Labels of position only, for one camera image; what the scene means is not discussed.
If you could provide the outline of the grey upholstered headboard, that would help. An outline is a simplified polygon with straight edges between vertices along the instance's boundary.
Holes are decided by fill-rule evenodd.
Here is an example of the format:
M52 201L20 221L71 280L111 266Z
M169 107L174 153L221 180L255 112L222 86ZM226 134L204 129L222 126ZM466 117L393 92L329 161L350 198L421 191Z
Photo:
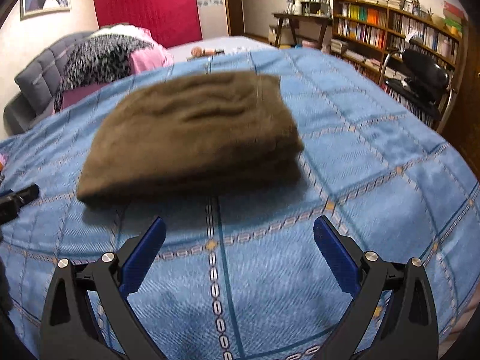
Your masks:
M92 34L85 31L59 38L15 77L19 93L7 103L3 113L8 135L25 133L52 115L68 56L75 46Z

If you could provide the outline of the red mattress against wardrobe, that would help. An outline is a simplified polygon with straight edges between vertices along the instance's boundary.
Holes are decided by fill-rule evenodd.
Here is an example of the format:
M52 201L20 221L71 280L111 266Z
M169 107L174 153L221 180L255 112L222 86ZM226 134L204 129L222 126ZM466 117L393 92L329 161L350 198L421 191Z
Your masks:
M100 27L128 23L148 29L166 48L203 39L197 0L94 0Z

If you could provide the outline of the wooden bookshelf with books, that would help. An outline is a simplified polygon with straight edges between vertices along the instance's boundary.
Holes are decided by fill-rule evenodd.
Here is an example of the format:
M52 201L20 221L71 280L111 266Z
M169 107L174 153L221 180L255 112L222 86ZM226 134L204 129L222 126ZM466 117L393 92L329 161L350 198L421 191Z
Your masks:
M333 0L330 51L355 66L361 74L379 82L387 58L389 76L407 72L403 57L392 50L413 49L433 59L453 77L461 66L461 36L431 19L405 10L364 0Z

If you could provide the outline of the blue patterned bed cover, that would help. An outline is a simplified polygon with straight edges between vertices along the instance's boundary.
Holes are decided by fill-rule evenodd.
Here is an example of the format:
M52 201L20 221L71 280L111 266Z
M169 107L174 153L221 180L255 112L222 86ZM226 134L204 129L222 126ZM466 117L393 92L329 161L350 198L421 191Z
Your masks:
M281 78L305 146L296 184L105 210L77 200L95 134L125 96L244 70ZM479 182L465 160L351 65L312 49L222 55L120 80L3 141L1 153L2 189L40 189L1 229L10 319L33 353L57 261L95 261L155 217L166 240L128 300L170 359L309 359L351 300L315 245L320 215L387 261L423 262L441 337L479 285Z

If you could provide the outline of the hair dryer on bed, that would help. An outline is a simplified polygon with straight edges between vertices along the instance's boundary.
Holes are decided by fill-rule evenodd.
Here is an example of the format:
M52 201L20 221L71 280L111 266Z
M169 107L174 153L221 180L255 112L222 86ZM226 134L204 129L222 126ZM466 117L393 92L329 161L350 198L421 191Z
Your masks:
M202 47L196 46L191 50L191 54L186 58L187 61L193 59L201 59L206 57L212 57L216 55L223 55L225 51L223 49L203 49Z

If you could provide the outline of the brown fleece pants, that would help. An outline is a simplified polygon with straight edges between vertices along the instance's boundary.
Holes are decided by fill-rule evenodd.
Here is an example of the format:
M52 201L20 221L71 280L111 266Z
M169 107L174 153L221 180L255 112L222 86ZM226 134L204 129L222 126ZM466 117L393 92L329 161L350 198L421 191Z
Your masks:
M132 92L103 120L76 195L103 205L288 185L303 148L278 76L182 76Z

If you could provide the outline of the pink quilt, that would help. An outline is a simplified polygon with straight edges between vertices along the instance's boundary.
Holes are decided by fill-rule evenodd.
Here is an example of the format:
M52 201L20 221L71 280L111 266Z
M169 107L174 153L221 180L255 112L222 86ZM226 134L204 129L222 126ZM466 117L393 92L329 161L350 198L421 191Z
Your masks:
M130 24L117 24L111 27L101 28L97 32L88 36L86 39L108 34L131 36L151 42L154 45L153 49L143 49L135 51L131 54L131 76L157 68L169 67L174 64L173 56L167 51L167 49L165 49L153 39L153 37L151 36L151 32L146 28L140 28ZM61 111L77 104L83 98L89 96L90 94L100 90L107 85L109 84L89 85L86 87L80 87L71 91L67 91L64 94L64 104Z

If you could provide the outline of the wooden desk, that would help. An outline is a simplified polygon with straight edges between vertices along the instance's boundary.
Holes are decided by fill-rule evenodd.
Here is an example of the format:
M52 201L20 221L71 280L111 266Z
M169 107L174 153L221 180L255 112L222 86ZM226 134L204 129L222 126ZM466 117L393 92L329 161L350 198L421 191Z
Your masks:
M274 12L272 17L277 21L277 26L275 27L276 35L273 42L273 45L277 48L280 47L283 29L287 27L295 45L298 44L298 40L309 41L320 50L323 47L327 28L333 23L332 18L325 15L296 15ZM306 24L317 27L318 35L316 37L310 37L299 32Z

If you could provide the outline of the wooden door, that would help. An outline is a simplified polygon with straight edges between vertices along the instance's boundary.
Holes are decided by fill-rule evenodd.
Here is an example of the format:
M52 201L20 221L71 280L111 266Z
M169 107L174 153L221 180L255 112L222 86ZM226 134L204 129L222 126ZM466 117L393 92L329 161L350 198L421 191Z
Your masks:
M464 75L442 135L479 178L479 21L469 22Z

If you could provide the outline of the white bed sheet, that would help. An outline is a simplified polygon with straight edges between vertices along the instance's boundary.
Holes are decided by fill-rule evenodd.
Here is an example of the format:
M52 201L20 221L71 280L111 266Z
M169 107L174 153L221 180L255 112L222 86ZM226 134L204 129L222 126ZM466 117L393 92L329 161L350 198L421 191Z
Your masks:
M275 50L269 43L256 41L249 37L215 37L212 39L185 43L167 49L174 62L185 62L191 57L191 50L200 48L206 51L224 51L226 54L237 54L248 51Z

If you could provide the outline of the black office chair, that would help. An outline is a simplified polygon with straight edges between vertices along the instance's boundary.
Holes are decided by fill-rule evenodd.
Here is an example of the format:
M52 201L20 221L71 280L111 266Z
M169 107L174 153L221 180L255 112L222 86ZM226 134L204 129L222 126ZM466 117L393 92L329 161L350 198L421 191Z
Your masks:
M400 105L430 128L437 129L452 108L455 93L446 69L414 49L391 48L379 84Z

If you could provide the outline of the leopard print blanket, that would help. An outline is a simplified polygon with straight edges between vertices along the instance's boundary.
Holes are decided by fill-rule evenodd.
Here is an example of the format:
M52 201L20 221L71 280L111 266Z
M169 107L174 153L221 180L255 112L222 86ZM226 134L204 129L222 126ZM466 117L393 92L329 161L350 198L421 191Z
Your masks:
M151 42L120 34L100 35L84 40L67 57L55 94L54 112L61 111L67 91L110 84L130 76L131 54L139 50L152 50L153 47Z

